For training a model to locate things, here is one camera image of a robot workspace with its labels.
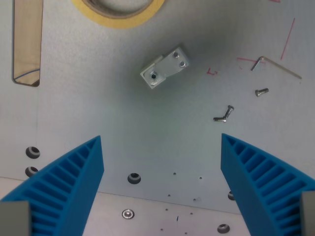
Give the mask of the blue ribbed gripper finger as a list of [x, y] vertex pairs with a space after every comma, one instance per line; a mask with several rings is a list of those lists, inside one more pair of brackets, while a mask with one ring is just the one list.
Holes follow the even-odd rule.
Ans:
[[300, 236], [302, 192], [315, 180], [277, 157], [227, 134], [220, 169], [252, 236]]
[[48, 164], [1, 199], [27, 201], [31, 235], [81, 236], [104, 173], [101, 137]]

